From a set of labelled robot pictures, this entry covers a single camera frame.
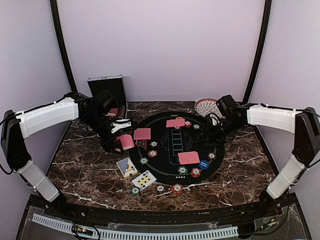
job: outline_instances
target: black poker mat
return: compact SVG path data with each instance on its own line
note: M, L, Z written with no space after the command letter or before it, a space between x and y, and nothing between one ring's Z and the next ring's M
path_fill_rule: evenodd
M181 127L180 130L167 128L167 120L176 119L177 117L182 117L186 121L190 121L192 126L189 128ZM158 183L190 185L205 180L220 167L225 156L225 146L224 144L205 146L203 142L196 142L201 130L194 129L193 125L198 124L202 126L204 122L205 119L202 116L180 111L162 112L146 118L139 123L137 127L151 128L151 140L147 141L146 149L136 146L129 150L131 161L140 172L143 173L149 170L156 177ZM196 151L200 161L205 160L209 162L209 167L207 169L201 169L201 175L199 177L193 177L191 175L193 168L200 169L198 163L180 164L177 151L173 150L173 139L177 138L182 142L181 146L178 146L178 149L182 150L178 152ZM158 143L157 147L151 147L150 143L153 141ZM148 152L151 150L157 151L156 157L148 156ZM210 160L208 158L209 153L214 153L216 158ZM145 165L141 164L141 158L148 158L148 163ZM181 166L187 168L188 173L186 175L179 174L178 168Z

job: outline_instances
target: black table edge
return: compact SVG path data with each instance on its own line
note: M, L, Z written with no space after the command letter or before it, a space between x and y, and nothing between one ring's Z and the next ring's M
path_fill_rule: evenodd
M288 200L286 195L280 197L278 201L281 207L286 206ZM24 213L20 222L16 240L20 240L23 232L23 228L27 219L27 214L31 206L44 210L44 214L62 218L61 215L56 214L50 208L46 208L47 202L40 196L31 194L29 200L24 209ZM203 210L187 210L187 211L131 211L131 210L116 210L99 207L83 206L73 203L67 203L70 211L74 211L77 216L81 216L81 213L85 213L85 216L81 216L79 220L85 221L89 224L97 226L107 227L109 223L123 223L123 224L136 224L136 225L181 225L181 224L199 224L199 223L214 223L219 222L219 226L232 225L243 226L252 224L255 219L261 218L256 213L246 213L239 215L239 212L252 211L259 203L247 203L237 206L227 206L210 208ZM295 204L303 225L304 232L308 240L311 240L311 234L302 212L300 203L296 194L290 193L290 204ZM281 214L281 207L276 207ZM267 216L274 216L273 209L268 212Z

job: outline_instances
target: poker chip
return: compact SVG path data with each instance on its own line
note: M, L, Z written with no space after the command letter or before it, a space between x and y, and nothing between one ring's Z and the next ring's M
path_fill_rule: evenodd
M158 146L158 143L157 143L156 141L152 141L152 142L150 142L150 146L151 146L152 148L155 148L155 147Z
M193 125L193 128L194 128L195 130L198 130L198 129L200 129L200 126L199 126L198 124L195 124L195 125Z
M157 152L156 150L151 150L151 151L148 152L148 156L149 156L150 158L154 158L154 157L156 157L157 155L158 155L158 152Z
M188 169L185 166L180 166L178 168L178 172L180 175L186 175L188 173Z
M159 193L161 193L161 192L163 192L163 191L165 190L165 187L162 186L162 185L158 185L158 186L156 187L156 190L157 190Z
M208 154L208 159L210 159L210 160L214 160L214 159L216 159L216 155L213 153L213 152L210 152L209 154Z
M195 167L191 170L192 177L198 178L198 177L200 177L200 175L201 175L201 170L199 168Z
M146 158L146 157L143 157L143 158L140 159L140 163L141 163L142 165L146 165L148 162L149 162L149 160L148 160L148 158Z
M190 121L185 121L185 122L184 122L184 126L185 126L186 128L190 128L190 127L192 126L192 123L191 123Z
M202 160L202 161L200 161L200 163L199 163L199 167L200 167L201 169L207 169L207 168L209 168L209 162L207 162L206 160Z
M172 192L174 194L181 194L182 190L183 190L183 188L182 188L182 186L180 184L175 184L175 185L172 186Z
M130 189L131 196L137 196L140 193L140 189L137 186L134 186Z

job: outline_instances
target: green poker chip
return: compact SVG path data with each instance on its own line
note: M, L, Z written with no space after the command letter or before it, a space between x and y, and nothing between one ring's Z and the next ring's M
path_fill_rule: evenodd
M130 189L131 196L137 196L140 193L140 189L137 186L134 186Z
M180 166L178 168L178 172L180 175L186 175L188 173L188 169L185 166Z
M148 162L149 162L149 160L148 160L148 158L146 158L146 157L143 157L143 158L140 159L140 163L141 163L142 165L146 165Z

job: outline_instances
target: brown marble surface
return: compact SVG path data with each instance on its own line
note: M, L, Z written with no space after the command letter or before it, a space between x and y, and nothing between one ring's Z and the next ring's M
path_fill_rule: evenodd
M195 114L194 102L132 102L128 117L140 122L148 116L182 111ZM121 210L182 211L236 206L259 200L260 192L275 174L251 127L235 133L225 145L225 157L218 171L206 180L185 186L180 195L159 194L157 183L139 196L131 196L132 179L124 179L116 162L129 156L106 153L86 125L74 121L48 171L48 177L70 203Z

